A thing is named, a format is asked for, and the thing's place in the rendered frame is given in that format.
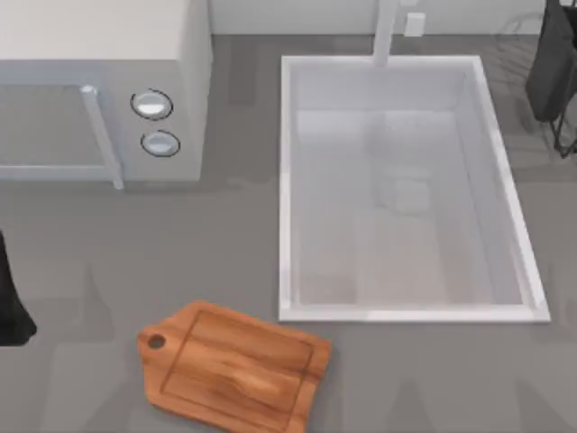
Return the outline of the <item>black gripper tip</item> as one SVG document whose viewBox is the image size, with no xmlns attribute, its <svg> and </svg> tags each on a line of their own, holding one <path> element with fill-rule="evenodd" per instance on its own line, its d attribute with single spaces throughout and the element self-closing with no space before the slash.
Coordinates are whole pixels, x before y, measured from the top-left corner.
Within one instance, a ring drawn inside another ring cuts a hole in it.
<svg viewBox="0 0 577 433">
<path fill-rule="evenodd" d="M 23 346 L 37 333 L 37 326 L 16 290 L 0 231 L 0 347 Z"/>
</svg>

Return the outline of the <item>white sink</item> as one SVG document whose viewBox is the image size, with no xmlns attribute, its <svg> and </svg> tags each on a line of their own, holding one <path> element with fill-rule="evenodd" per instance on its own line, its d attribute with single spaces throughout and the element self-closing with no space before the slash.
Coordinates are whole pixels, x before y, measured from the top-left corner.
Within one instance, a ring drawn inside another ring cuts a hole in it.
<svg viewBox="0 0 577 433">
<path fill-rule="evenodd" d="M 278 314 L 550 321 L 480 57 L 282 58 Z"/>
</svg>

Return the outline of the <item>small microwave knob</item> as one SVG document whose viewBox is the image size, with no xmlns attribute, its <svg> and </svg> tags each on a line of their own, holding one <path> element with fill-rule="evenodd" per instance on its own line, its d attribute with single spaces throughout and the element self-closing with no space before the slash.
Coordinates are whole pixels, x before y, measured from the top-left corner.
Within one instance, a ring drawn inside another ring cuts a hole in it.
<svg viewBox="0 0 577 433">
<path fill-rule="evenodd" d="M 140 139 L 140 145 L 146 153 L 156 158 L 171 158 L 181 149 L 178 137 L 163 130 L 144 134 Z"/>
</svg>

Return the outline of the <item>pale microwave oven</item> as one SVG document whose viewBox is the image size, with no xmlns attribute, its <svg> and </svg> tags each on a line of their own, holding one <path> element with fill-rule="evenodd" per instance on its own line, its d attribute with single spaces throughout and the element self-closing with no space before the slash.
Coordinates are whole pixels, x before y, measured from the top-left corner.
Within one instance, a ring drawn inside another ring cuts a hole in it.
<svg viewBox="0 0 577 433">
<path fill-rule="evenodd" d="M 85 85 L 97 88 L 124 185 L 198 180 L 212 61 L 207 0 L 0 0 L 0 181 L 112 183 Z M 168 118 L 131 109 L 149 88 L 172 100 Z M 157 130 L 178 137 L 178 154 L 142 149 Z"/>
</svg>

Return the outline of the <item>white wall socket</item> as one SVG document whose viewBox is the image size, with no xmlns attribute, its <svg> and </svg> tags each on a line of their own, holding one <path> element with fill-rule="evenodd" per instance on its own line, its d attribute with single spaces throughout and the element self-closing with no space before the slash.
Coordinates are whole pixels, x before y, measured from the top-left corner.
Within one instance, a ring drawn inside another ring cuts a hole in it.
<svg viewBox="0 0 577 433">
<path fill-rule="evenodd" d="M 420 12 L 411 12 L 407 14 L 404 36 L 421 37 L 425 33 L 426 15 Z"/>
</svg>

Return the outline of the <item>wooden cutting board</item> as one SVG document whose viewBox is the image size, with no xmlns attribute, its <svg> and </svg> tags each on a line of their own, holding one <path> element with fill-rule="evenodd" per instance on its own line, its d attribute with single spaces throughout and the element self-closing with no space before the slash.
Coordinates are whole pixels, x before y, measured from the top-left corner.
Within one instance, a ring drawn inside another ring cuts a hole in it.
<svg viewBox="0 0 577 433">
<path fill-rule="evenodd" d="M 228 433 L 307 433 L 332 343 L 196 300 L 136 337 L 148 402 Z"/>
</svg>

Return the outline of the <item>tall white tap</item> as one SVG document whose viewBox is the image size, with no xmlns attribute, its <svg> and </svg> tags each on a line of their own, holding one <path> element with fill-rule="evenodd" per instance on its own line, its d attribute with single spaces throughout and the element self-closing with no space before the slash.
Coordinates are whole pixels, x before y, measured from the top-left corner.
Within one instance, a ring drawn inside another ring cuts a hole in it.
<svg viewBox="0 0 577 433">
<path fill-rule="evenodd" d="M 398 6 L 399 0 L 378 0 L 372 52 L 373 63 L 377 67 L 384 68 L 388 63 Z"/>
</svg>

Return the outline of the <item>large microwave knob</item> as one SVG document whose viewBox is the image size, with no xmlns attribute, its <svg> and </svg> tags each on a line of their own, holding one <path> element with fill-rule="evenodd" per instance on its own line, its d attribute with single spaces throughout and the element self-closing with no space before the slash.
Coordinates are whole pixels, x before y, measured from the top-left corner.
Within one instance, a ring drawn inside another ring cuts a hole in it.
<svg viewBox="0 0 577 433">
<path fill-rule="evenodd" d="M 167 94 L 152 88 L 132 94 L 130 106 L 135 114 L 150 121 L 166 119 L 174 109 L 172 100 Z"/>
</svg>

